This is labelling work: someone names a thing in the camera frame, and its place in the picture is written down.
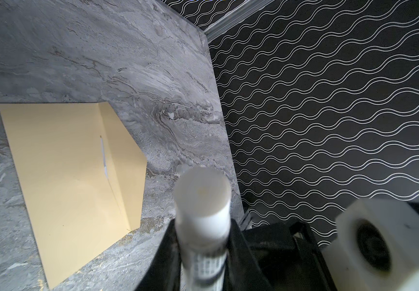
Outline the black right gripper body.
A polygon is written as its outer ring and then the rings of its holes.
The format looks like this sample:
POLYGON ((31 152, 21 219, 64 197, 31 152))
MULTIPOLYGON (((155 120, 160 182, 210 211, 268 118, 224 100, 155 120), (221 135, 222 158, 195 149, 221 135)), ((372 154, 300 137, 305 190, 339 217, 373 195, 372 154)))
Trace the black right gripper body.
POLYGON ((335 291, 310 225, 300 220, 242 231, 266 291, 335 291))

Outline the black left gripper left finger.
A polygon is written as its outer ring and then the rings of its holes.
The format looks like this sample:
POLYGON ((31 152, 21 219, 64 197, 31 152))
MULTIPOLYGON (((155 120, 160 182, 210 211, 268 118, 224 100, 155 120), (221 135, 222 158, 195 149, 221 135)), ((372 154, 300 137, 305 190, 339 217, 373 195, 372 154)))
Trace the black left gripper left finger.
POLYGON ((163 239, 136 291, 179 291, 181 278, 180 249, 175 219, 170 220, 163 239))

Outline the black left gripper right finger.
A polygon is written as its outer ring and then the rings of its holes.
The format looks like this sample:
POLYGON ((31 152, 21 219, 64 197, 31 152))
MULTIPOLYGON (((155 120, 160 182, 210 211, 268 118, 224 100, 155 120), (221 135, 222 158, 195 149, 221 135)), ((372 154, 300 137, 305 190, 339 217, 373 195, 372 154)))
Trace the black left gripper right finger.
POLYGON ((231 219, 225 266, 226 291, 272 291, 237 222, 231 219))

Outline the small glue stick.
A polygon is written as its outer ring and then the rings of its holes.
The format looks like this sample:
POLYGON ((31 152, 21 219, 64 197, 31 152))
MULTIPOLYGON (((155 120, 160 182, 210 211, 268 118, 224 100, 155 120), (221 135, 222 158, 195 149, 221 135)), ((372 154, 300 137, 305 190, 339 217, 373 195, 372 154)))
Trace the small glue stick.
POLYGON ((188 291, 223 289, 231 195, 229 179, 210 167, 193 167, 175 184, 175 230, 188 291))

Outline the tan kraft envelope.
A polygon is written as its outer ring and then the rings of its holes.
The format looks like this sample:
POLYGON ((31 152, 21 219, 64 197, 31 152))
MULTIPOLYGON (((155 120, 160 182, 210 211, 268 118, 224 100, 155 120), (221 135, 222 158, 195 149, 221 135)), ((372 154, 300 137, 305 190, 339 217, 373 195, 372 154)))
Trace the tan kraft envelope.
POLYGON ((0 104, 0 115, 54 288, 140 227, 147 159, 107 102, 0 104))

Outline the blue floral letter paper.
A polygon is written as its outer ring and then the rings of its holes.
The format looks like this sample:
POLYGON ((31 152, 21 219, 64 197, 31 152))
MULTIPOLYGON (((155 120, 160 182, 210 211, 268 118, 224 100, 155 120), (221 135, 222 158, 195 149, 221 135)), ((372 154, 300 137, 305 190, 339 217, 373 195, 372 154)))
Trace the blue floral letter paper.
POLYGON ((106 178, 109 180, 109 175, 108 175, 108 172, 107 172, 105 145, 104 145, 103 137, 101 135, 100 135, 100 144, 101 144, 101 154, 102 154, 104 172, 105 172, 106 178))

